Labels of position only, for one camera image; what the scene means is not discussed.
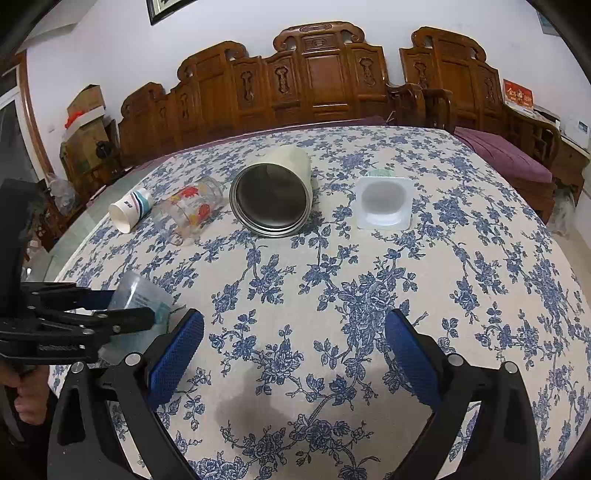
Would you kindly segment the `person's left hand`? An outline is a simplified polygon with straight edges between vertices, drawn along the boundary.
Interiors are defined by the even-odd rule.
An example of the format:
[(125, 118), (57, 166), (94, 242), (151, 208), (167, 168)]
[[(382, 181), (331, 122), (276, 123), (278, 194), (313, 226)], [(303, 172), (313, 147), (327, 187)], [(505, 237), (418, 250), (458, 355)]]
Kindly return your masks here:
[(15, 388), (15, 410), (19, 418), (29, 425), (44, 423), (49, 398), (49, 367), (35, 366), (28, 373), (20, 376), (8, 363), (1, 361), (1, 385)]

